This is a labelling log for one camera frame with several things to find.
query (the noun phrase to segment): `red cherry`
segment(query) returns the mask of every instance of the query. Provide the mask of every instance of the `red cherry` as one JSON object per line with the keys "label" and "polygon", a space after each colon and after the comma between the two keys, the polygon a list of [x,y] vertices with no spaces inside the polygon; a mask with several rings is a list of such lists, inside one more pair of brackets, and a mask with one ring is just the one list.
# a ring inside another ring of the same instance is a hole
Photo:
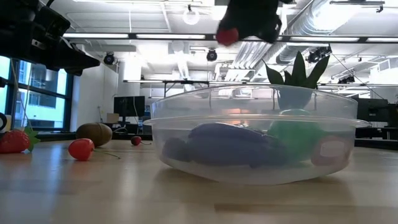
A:
{"label": "red cherry", "polygon": [[131,144],[138,146],[141,143],[141,137],[139,136],[134,136],[131,138]]}
{"label": "red cherry", "polygon": [[87,161],[94,151],[94,143],[90,139],[77,139],[69,145],[68,151],[76,160]]}

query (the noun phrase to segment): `purple eggplant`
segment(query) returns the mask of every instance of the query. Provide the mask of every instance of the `purple eggplant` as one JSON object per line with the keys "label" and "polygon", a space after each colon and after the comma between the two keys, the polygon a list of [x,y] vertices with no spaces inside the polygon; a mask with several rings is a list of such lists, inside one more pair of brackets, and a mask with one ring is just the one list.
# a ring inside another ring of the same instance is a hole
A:
{"label": "purple eggplant", "polygon": [[188,157],[209,166],[282,165],[286,147],[276,138],[223,123],[201,124],[191,130]]}
{"label": "purple eggplant", "polygon": [[169,138],[164,144],[163,156],[182,162],[190,162],[187,145],[179,138]]}

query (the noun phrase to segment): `green apple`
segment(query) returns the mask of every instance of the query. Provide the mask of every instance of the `green apple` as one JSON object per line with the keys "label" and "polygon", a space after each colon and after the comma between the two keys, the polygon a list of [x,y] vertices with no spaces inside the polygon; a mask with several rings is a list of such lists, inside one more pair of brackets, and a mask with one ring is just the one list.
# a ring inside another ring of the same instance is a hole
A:
{"label": "green apple", "polygon": [[[308,111],[301,109],[285,110],[280,114],[311,115]],[[288,150],[286,156],[290,162],[310,159],[314,146],[324,135],[318,123],[307,121],[274,121],[267,134],[285,144]]]}

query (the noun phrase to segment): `clear plastic bowl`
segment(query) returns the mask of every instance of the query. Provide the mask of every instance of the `clear plastic bowl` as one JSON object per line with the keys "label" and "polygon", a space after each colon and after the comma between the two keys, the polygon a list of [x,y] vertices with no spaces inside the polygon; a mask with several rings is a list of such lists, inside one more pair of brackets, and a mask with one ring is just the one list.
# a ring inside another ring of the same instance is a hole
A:
{"label": "clear plastic bowl", "polygon": [[356,119],[351,98],[294,86],[204,88],[156,101],[152,135],[160,160],[211,180],[275,185],[348,165]]}

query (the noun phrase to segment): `wooden tabletop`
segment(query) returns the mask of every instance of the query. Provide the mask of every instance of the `wooden tabletop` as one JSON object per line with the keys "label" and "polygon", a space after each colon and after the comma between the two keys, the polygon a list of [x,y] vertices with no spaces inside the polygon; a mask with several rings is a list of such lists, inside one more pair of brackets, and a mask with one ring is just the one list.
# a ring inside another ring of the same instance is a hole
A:
{"label": "wooden tabletop", "polygon": [[398,223],[398,154],[356,148],[338,173],[292,184],[228,185],[163,165],[152,146],[112,141],[89,162],[69,142],[0,155],[0,223]]}

